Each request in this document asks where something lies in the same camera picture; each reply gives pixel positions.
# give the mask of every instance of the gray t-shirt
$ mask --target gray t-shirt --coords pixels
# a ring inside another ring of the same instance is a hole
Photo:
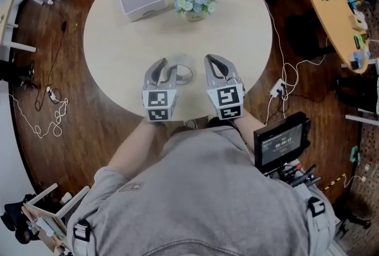
[[[306,205],[253,167],[231,127],[189,131],[132,180],[101,168],[68,224],[87,219],[97,255],[307,255]]]

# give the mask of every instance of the white table top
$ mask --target white table top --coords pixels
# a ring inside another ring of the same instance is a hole
[[[249,91],[266,67],[272,42],[271,21],[263,0],[220,0],[213,15],[187,22],[168,9],[131,23],[120,0],[95,0],[84,30],[88,68],[102,91],[128,111],[144,116],[143,78],[157,60],[180,53],[195,59],[196,77],[177,85],[173,120],[214,113],[206,90],[204,57],[232,61]]]

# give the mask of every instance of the white plug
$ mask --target white plug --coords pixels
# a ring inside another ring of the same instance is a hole
[[[274,98],[277,98],[277,96],[279,95],[279,93],[281,92],[282,95],[284,93],[284,89],[283,89],[283,86],[284,86],[284,81],[282,79],[278,79],[277,80],[277,83],[275,83],[275,85],[272,87],[272,89],[270,90],[270,95]]]

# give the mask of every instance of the camera monitor screen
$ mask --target camera monitor screen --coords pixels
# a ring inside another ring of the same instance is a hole
[[[299,124],[262,142],[262,165],[274,161],[300,147],[303,125]]]
[[[302,112],[254,132],[255,166],[262,173],[271,172],[303,153],[310,142],[310,120]]]

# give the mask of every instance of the cable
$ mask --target cable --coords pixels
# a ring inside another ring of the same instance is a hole
[[[270,103],[271,103],[271,101],[272,101],[273,98],[274,98],[274,97],[271,96],[270,100],[268,101],[268,105],[267,105],[267,118],[266,118],[266,123],[265,123],[265,125],[267,125],[267,122],[268,122],[268,113],[269,113],[269,110],[270,110]]]
[[[274,30],[275,30],[275,32],[276,32],[276,34],[277,34],[277,36],[278,36],[279,49],[280,49],[280,52],[281,52],[281,54],[282,54],[282,62],[283,62],[283,67],[282,67],[282,80],[284,81],[284,85],[285,85],[284,88],[287,90],[287,86],[292,87],[292,90],[289,91],[289,92],[286,92],[286,96],[282,97],[283,101],[287,101],[287,100],[288,100],[288,96],[289,96],[289,95],[295,90],[295,87],[296,87],[296,85],[297,85],[298,82],[299,82],[299,74],[298,74],[298,66],[299,66],[299,64],[302,64],[302,63],[304,63],[304,62],[309,62],[309,63],[311,63],[311,64],[313,64],[313,65],[320,65],[320,64],[324,61],[325,55],[323,56],[323,58],[321,59],[321,61],[320,61],[319,63],[314,63],[314,62],[309,61],[309,60],[303,60],[303,61],[298,62],[298,63],[295,65],[295,67],[294,67],[292,64],[290,64],[290,63],[288,63],[288,62],[285,62],[285,61],[284,61],[283,50],[282,50],[282,47],[281,47],[281,42],[280,42],[280,35],[279,35],[279,32],[278,32],[277,27],[276,27],[276,25],[275,25],[274,18],[273,18],[272,14],[271,14],[271,12],[270,12],[270,10],[269,10],[268,4],[266,3],[266,1],[264,1],[264,3],[266,4],[266,7],[267,7],[267,10],[268,10],[268,13],[269,13],[269,15],[270,15],[270,17],[271,17],[271,20],[272,20],[272,25],[274,26]],[[289,65],[290,67],[292,67],[292,68],[294,69],[295,73],[296,73],[296,81],[295,81],[295,84],[289,84],[289,83],[287,83],[287,72],[286,72],[286,70],[285,70],[285,66],[286,66],[286,65]]]
[[[328,93],[329,93],[329,92],[325,93],[325,95],[324,95],[320,100],[313,100],[313,99],[308,98],[308,97],[306,97],[306,96],[303,96],[303,95],[297,95],[297,94],[291,94],[291,96],[293,96],[293,97],[304,98],[304,99],[309,100],[309,101],[311,101],[311,102],[313,102],[313,103],[321,103],[321,102],[323,102],[323,101],[325,100],[325,98],[326,98],[326,96],[328,95]]]
[[[30,124],[30,122],[28,121],[28,119],[26,118],[26,116],[24,115],[24,113],[23,113],[23,111],[22,111],[22,109],[21,109],[21,107],[20,107],[20,105],[19,105],[19,103],[18,103],[18,100],[17,100],[16,98],[14,98],[11,94],[8,94],[8,95],[9,95],[10,97],[12,97],[13,100],[17,103],[17,107],[18,107],[18,109],[20,110],[21,115],[23,115],[23,117],[25,118],[26,122],[27,122],[27,123],[29,124],[29,126],[31,127],[33,133],[36,134],[40,139],[44,138],[47,134],[49,134],[49,131],[50,131],[50,128],[51,128],[52,125],[54,125],[54,128],[53,128],[53,134],[54,134],[54,136],[59,137],[59,136],[62,135],[63,130],[62,130],[62,128],[61,128],[59,125],[60,125],[60,123],[62,122],[62,117],[63,117],[64,115],[66,115],[67,105],[69,104],[69,100],[68,100],[67,98],[65,98],[63,101],[59,101],[59,103],[62,103],[62,105],[61,105],[61,106],[59,107],[59,109],[58,109],[57,111],[55,111],[55,113],[54,113],[54,115],[55,115],[55,122],[53,122],[53,121],[50,122],[49,127],[47,128],[46,133],[43,134],[43,135],[41,135],[41,134],[42,134],[42,130],[41,130],[41,128],[40,128],[39,126],[34,126],[34,127],[33,127],[33,126]],[[59,133],[59,134],[56,134],[56,132],[55,132],[56,129],[59,129],[59,130],[60,130],[60,133]]]
[[[344,188],[346,188],[346,187],[349,185],[350,181],[352,181],[355,177],[357,177],[357,178],[359,178],[360,180],[364,181],[362,177],[357,176],[357,175],[354,175],[354,176],[352,176],[352,177],[350,178],[349,182],[346,183],[347,177],[346,177],[345,174],[344,174],[343,176],[345,177],[345,181],[343,182],[343,187],[344,187]]]
[[[62,35],[60,36],[60,40],[59,40],[59,44],[58,44],[58,48],[57,48],[57,50],[56,50],[56,53],[55,53],[55,56],[54,56],[54,60],[53,60],[53,63],[52,63],[52,65],[51,65],[51,67],[50,67],[50,71],[49,71],[49,75],[47,76],[47,85],[46,85],[46,87],[45,87],[45,89],[44,89],[44,92],[43,92],[43,96],[42,96],[42,100],[40,101],[40,100],[38,100],[39,99],[39,96],[40,96],[40,88],[38,88],[38,93],[37,93],[37,96],[36,96],[36,100],[35,100],[35,102],[34,102],[34,108],[36,109],[36,111],[41,111],[41,109],[42,109],[42,106],[43,106],[43,102],[44,102],[44,99],[45,99],[45,92],[46,92],[46,88],[48,88],[48,87],[52,87],[52,85],[50,84],[50,75],[52,74],[52,71],[53,71],[53,68],[54,68],[54,65],[55,65],[55,62],[56,62],[56,60],[57,60],[57,57],[58,57],[58,54],[59,54],[59,50],[60,50],[60,47],[61,47],[61,45],[62,45],[62,40],[63,40],[63,35],[65,34],[65,31],[66,31],[66,24],[65,23],[67,23],[67,21],[66,21],[66,19],[64,18],[64,16],[62,15],[62,13],[61,13],[61,8],[62,8],[62,6],[61,5],[59,5],[59,14],[60,14],[60,16],[63,18],[63,20],[65,21],[65,22],[63,22],[63,24],[62,24],[62,27],[61,27],[61,31],[62,31]]]

